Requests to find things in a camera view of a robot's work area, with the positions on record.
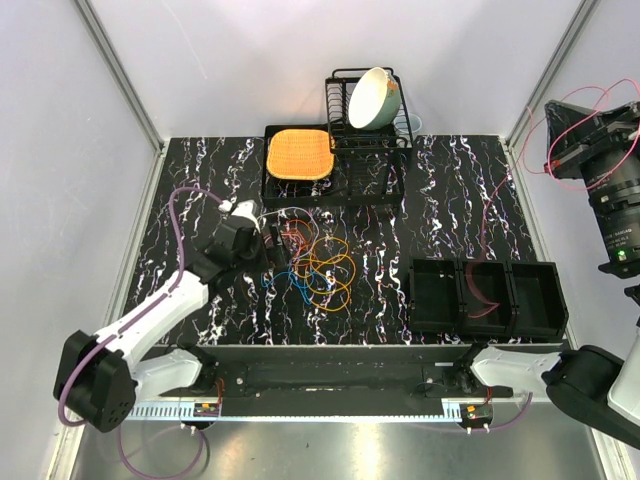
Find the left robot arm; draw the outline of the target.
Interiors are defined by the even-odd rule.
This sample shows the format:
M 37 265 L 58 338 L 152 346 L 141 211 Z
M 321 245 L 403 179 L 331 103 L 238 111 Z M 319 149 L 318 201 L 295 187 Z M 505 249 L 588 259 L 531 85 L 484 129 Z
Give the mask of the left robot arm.
M 261 229 L 244 217 L 224 220 L 183 269 L 128 314 L 92 335 L 78 330 L 66 339 L 53 391 L 59 419 L 70 426 L 67 414 L 73 412 L 79 424 L 108 433 L 140 402 L 178 389 L 208 394 L 220 384 L 214 355 L 193 344 L 155 358 L 149 351 L 237 278 L 287 261 L 277 227 Z

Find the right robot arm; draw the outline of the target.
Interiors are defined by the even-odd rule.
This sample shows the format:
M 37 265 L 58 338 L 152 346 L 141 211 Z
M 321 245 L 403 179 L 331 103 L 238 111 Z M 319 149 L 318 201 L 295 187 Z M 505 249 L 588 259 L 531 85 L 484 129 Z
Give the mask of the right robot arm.
M 639 446 L 639 104 L 586 108 L 545 105 L 544 171 L 558 186 L 576 187 L 578 211 L 551 197 L 552 234 L 570 282 L 569 309 L 579 347 L 530 354 L 486 346 L 454 371 L 466 396 L 488 386 L 541 392 L 563 413 L 626 445 Z

